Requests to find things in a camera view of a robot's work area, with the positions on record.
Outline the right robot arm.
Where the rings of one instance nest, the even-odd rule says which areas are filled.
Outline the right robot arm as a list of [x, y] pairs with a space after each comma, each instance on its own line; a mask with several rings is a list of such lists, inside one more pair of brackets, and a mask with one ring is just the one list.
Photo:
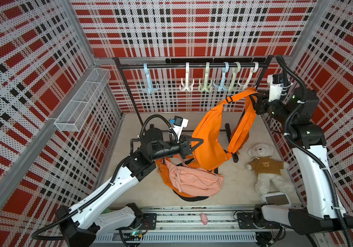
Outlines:
[[257, 228], [275, 222], [307, 237], [342, 231], [346, 245], [352, 247], [349, 230], [353, 229], [353, 217], [346, 213], [334, 185], [324, 132], [311, 122], [319, 98], [314, 90], [308, 90], [281, 55], [276, 60], [282, 73], [275, 75], [275, 82], [269, 82], [268, 91], [259, 90], [250, 99], [256, 114], [266, 113], [282, 124], [281, 133], [301, 170], [307, 205], [294, 208], [259, 204], [253, 210], [253, 222]]

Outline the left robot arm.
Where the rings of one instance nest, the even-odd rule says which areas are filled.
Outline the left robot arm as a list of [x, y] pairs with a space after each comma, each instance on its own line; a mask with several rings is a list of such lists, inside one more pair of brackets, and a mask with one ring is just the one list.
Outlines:
[[133, 221], [122, 224], [117, 216], [101, 221], [101, 213], [119, 196], [133, 187], [156, 167], [156, 160], [180, 155], [191, 155], [204, 141], [183, 135], [185, 119], [176, 116], [171, 120], [159, 114], [149, 116], [143, 123], [137, 138], [130, 140], [130, 153], [116, 166], [110, 179], [89, 196], [71, 207], [60, 206], [57, 220], [32, 233], [39, 241], [64, 240], [69, 247], [89, 247], [106, 225], [115, 228], [130, 226]]

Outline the pink bag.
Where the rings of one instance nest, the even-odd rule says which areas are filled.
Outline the pink bag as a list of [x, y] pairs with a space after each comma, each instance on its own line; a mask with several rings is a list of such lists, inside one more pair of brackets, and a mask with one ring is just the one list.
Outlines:
[[224, 177], [201, 168], [192, 168], [185, 164], [173, 164], [168, 158], [157, 161], [159, 173], [164, 183], [178, 195], [186, 198], [211, 197], [220, 192]]

